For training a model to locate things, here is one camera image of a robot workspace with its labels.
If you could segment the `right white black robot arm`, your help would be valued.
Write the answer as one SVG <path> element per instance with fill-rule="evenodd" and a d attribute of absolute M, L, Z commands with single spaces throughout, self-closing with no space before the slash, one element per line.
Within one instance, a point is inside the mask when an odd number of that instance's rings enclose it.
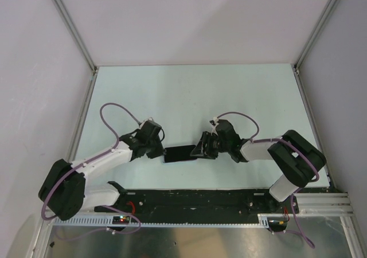
<path fill-rule="evenodd" d="M 202 133 L 190 155 L 216 159 L 219 153 L 227 153 L 236 163 L 273 160 L 282 172 L 265 198 L 266 208 L 273 213 L 283 209 L 286 199 L 297 190 L 318 181 L 319 171 L 326 164 L 326 157 L 294 130 L 277 138 L 254 140 L 241 138 L 227 120 L 210 123 L 212 131 Z"/>

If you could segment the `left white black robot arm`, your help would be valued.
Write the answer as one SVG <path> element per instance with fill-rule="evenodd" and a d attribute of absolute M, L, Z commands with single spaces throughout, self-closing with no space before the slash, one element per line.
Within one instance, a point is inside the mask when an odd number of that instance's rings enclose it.
<path fill-rule="evenodd" d="M 158 123 L 147 119 L 133 132 L 117 136 L 116 142 L 99 154 L 73 162 L 57 160 L 38 192 L 43 202 L 41 217 L 49 219 L 46 209 L 63 221 L 69 220 L 80 210 L 97 206 L 107 205 L 116 212 L 122 211 L 127 206 L 122 186 L 114 181 L 93 186 L 91 181 L 137 158 L 162 156 L 165 151 L 159 137 L 162 131 Z"/>

